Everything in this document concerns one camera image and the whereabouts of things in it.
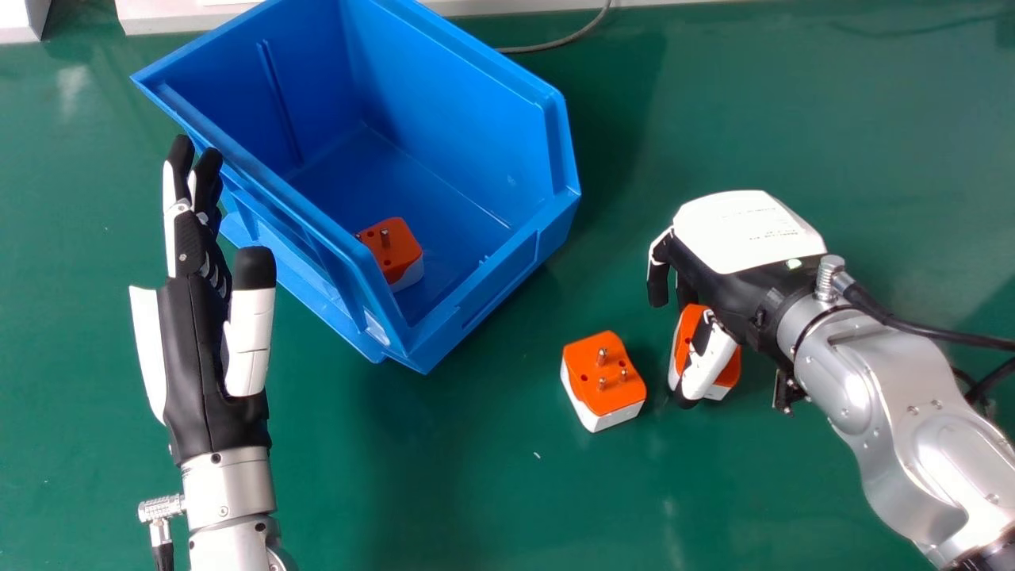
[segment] black bracket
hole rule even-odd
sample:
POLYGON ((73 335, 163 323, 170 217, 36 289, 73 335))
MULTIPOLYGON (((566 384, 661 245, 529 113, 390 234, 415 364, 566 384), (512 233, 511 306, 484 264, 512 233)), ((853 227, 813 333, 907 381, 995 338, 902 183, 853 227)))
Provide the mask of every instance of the black bracket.
POLYGON ((775 390, 771 396, 771 408, 788 417, 793 417, 793 405, 804 400, 809 401, 810 398, 794 380, 793 375, 784 369, 775 369, 775 390))

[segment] bolt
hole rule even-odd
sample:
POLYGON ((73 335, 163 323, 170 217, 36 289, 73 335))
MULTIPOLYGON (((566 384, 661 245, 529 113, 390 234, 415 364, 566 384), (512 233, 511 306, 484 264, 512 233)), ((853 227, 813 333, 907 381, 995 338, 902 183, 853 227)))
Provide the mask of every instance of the bolt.
POLYGON ((841 256, 829 254, 821 256, 821 263, 818 264, 818 275, 814 284, 814 297, 820 302, 834 302, 838 298, 838 292, 832 288, 831 280, 835 274, 845 269, 845 260, 841 256))

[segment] blue plastic bin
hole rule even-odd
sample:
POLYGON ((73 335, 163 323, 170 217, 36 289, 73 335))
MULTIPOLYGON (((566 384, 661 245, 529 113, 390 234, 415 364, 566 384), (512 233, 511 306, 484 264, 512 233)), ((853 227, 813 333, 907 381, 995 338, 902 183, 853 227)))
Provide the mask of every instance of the blue plastic bin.
POLYGON ((413 0, 269 0, 134 80, 225 156, 222 233, 374 363, 429 372, 578 206, 560 92, 413 0), (391 216, 425 267, 398 294, 354 236, 391 216))

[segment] green tabletop surface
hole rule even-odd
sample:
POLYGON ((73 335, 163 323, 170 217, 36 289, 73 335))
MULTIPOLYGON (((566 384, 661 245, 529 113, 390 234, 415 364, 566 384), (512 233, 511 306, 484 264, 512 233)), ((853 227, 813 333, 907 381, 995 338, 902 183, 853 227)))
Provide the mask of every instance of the green tabletop surface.
MULTIPOLYGON (((676 315, 647 303, 646 252, 682 202, 762 188, 899 314, 1015 335, 1013 10, 625 8, 518 56, 568 103, 584 197, 564 246, 425 377, 370 365, 279 294, 272 465, 300 568, 929 569, 870 510, 820 413, 771 411, 763 359, 745 358, 723 403, 671 403, 676 315), (565 344, 604 330, 649 401, 592 435, 558 368, 565 344)), ((509 45, 590 15, 461 23, 509 45)), ((126 38, 112 0, 57 0, 45 42, 0 47, 2 571, 150 569, 137 502, 180 490, 127 297, 164 277, 178 128, 129 75, 195 37, 126 38)), ((976 376, 1002 358, 946 352, 976 376)), ((996 398, 1015 429, 1015 381, 996 398)))

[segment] robotic arm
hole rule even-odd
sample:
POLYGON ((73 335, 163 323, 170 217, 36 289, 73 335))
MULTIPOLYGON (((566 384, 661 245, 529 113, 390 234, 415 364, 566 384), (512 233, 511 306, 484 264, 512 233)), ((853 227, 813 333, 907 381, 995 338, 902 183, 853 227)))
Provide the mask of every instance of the robotic arm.
POLYGON ((791 414, 804 399, 821 409, 857 456, 875 513, 933 565, 1015 569, 1015 453, 928 339, 946 337, 917 335, 878 306, 820 234, 762 191, 680 208, 650 247, 655 307, 668 303, 671 268, 681 309, 700 302, 712 315, 671 380, 679 405, 693 407, 728 347, 746 345, 775 362, 775 409, 791 414))
POLYGON ((222 155, 174 141, 162 169, 168 277, 130 288, 148 403, 170 433, 183 494, 142 502, 155 568, 174 568, 170 518, 187 514, 195 571, 285 571, 269 467, 264 391, 275 307, 275 259, 241 248, 234 275, 215 239, 222 155))

